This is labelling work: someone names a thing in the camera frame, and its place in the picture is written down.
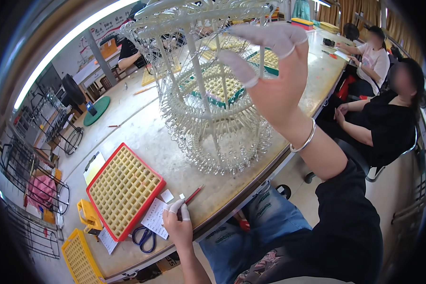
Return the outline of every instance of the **fluorescent light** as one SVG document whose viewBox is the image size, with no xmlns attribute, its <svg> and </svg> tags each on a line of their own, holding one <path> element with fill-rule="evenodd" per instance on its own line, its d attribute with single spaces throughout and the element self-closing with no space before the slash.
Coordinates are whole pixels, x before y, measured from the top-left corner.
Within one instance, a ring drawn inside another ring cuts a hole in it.
<svg viewBox="0 0 426 284">
<path fill-rule="evenodd" d="M 103 8 L 102 10 L 96 12 L 95 14 L 91 15 L 89 18 L 87 18 L 85 21 L 80 23 L 77 27 L 75 27 L 72 31 L 70 31 L 65 37 L 63 37 L 50 51 L 46 56 L 41 60 L 41 62 L 36 66 L 35 70 L 33 71 L 32 75 L 28 78 L 27 82 L 23 86 L 19 96 L 17 97 L 16 103 L 14 104 L 14 109 L 19 109 L 20 105 L 22 104 L 22 101 L 24 100 L 25 96 L 27 95 L 28 91 L 30 90 L 31 86 L 35 82 L 36 78 L 41 74 L 41 72 L 44 70 L 44 68 L 51 62 L 51 60 L 75 37 L 77 37 L 81 32 L 85 31 L 88 27 L 96 23 L 97 21 L 101 20 L 105 16 L 114 13 L 115 11 L 128 6 L 129 4 L 135 3 L 138 0 L 119 0 L 113 4 L 110 4 L 106 8 Z"/>
<path fill-rule="evenodd" d="M 312 0 L 312 1 L 317 2 L 317 3 L 319 3 L 320 5 L 324 5 L 324 6 L 328 7 L 328 8 L 330 8 L 330 7 L 331 7 L 331 6 L 330 6 L 330 4 L 327 4 L 327 3 L 322 2 L 322 1 L 320 1 L 320 0 Z"/>
</svg>

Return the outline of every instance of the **pink cloth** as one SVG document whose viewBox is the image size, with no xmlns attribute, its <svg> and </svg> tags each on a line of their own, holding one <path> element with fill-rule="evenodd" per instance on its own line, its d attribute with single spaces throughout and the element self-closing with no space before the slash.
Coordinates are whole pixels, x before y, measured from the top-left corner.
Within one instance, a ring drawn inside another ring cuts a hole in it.
<svg viewBox="0 0 426 284">
<path fill-rule="evenodd" d="M 55 182 L 48 176 L 31 177 L 27 185 L 28 203 L 36 208 L 50 208 L 56 192 Z"/>
</svg>

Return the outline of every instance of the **blue-handled scissors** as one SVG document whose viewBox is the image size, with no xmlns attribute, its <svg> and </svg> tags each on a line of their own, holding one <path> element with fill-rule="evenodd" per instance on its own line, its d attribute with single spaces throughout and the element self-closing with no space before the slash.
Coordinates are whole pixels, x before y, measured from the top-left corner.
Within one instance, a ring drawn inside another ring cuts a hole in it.
<svg viewBox="0 0 426 284">
<path fill-rule="evenodd" d="M 136 242 L 136 239 L 135 239 L 135 235 L 136 235 L 136 233 L 137 233 L 137 231 L 138 230 L 143 230 L 143 229 L 145 229 L 145 231 L 144 231 L 144 233 L 143 233 L 143 235 L 142 235 L 142 238 L 140 238 L 140 241 L 139 242 Z M 145 227 L 145 226 L 142 226 L 142 227 L 139 227 L 139 228 L 137 228 L 137 229 L 135 229 L 134 231 L 133 231 L 133 234 L 132 234 L 132 239 L 133 239 L 133 243 L 135 244 L 135 245 L 138 245 L 139 246 L 139 248 L 140 248 L 140 250 L 142 251 L 142 253 L 151 253 L 152 251 L 154 251 L 155 250 L 155 243 L 156 243 L 156 236 L 155 236 L 156 234 L 154 233 L 154 232 L 152 232 L 150 229 L 148 229 L 147 227 Z M 143 249 L 143 244 L 146 242 L 146 241 L 148 241 L 148 239 L 150 238 L 150 237 L 153 237 L 153 244 L 152 244 L 152 248 L 150 249 L 150 250 L 144 250 Z"/>
</svg>

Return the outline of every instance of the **wrist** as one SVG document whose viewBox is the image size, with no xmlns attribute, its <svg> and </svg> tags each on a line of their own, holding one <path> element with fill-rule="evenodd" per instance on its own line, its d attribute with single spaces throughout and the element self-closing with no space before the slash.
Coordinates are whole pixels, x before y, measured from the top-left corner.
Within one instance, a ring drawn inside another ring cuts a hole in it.
<svg viewBox="0 0 426 284">
<path fill-rule="evenodd" d="M 295 149 L 304 145 L 312 130 L 312 120 L 299 107 L 287 116 L 284 125 L 273 126 Z"/>
<path fill-rule="evenodd" d="M 179 245 L 175 247 L 177 248 L 177 253 L 180 258 L 189 258 L 195 255 L 192 243 L 191 245 Z"/>
</svg>

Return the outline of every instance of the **black shirt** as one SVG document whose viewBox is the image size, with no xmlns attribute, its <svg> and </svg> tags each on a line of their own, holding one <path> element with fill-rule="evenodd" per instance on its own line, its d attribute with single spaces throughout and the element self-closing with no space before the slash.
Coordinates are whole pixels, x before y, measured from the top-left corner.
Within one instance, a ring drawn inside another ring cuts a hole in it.
<svg viewBox="0 0 426 284">
<path fill-rule="evenodd" d="M 373 147 L 359 143 L 371 166 L 384 166 L 396 160 L 415 143 L 416 119 L 409 107 L 389 105 L 398 94 L 389 90 L 371 99 L 363 110 L 351 113 L 347 121 L 371 131 Z"/>
<path fill-rule="evenodd" d="M 301 229 L 256 248 L 235 283 L 299 276 L 374 283 L 383 241 L 379 215 L 365 191 L 364 175 L 349 160 L 342 173 L 317 187 L 320 221 L 312 231 Z"/>
<path fill-rule="evenodd" d="M 122 40 L 122 49 L 120 50 L 120 56 L 119 60 L 123 58 L 128 58 L 130 56 L 133 56 L 136 54 L 139 50 L 136 48 L 134 43 L 132 43 L 129 39 L 124 38 Z M 136 65 L 137 68 L 141 68 L 145 65 L 147 65 L 143 55 L 140 56 L 135 62 L 134 65 Z"/>
</svg>

